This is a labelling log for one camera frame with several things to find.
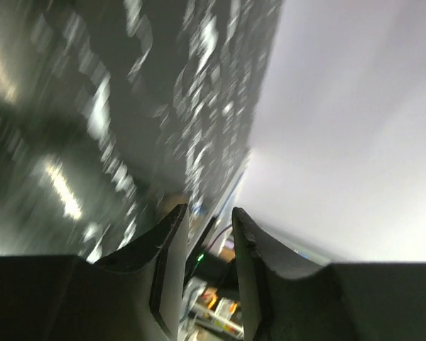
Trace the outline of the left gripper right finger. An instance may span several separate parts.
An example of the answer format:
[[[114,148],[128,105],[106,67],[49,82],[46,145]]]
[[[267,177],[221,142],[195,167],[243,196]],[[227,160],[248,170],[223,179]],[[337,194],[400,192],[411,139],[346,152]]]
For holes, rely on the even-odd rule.
[[[246,340],[426,340],[426,263],[320,266],[232,222]]]

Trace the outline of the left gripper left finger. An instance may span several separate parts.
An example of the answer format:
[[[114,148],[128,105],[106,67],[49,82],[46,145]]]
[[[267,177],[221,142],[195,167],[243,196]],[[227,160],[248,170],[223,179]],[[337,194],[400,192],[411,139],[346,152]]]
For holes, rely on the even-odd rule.
[[[0,256],[0,340],[175,340],[187,205],[91,264],[78,256]]]

